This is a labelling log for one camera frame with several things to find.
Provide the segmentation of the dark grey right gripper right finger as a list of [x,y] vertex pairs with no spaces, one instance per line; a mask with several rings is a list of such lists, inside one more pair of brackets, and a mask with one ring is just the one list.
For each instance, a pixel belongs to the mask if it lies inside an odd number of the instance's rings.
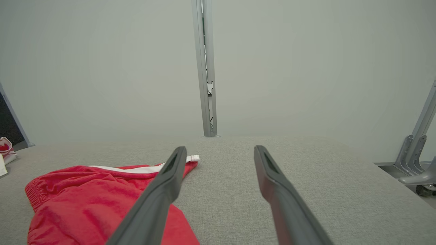
[[296,188],[286,178],[266,147],[254,147],[258,184],[269,203],[280,245],[332,245]]

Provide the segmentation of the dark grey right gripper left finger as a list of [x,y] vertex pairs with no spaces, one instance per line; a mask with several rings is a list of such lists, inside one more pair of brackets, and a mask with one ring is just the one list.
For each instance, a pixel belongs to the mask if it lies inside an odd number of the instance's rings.
[[161,244],[170,205],[181,190],[186,157],[185,146],[174,150],[107,241],[108,245]]

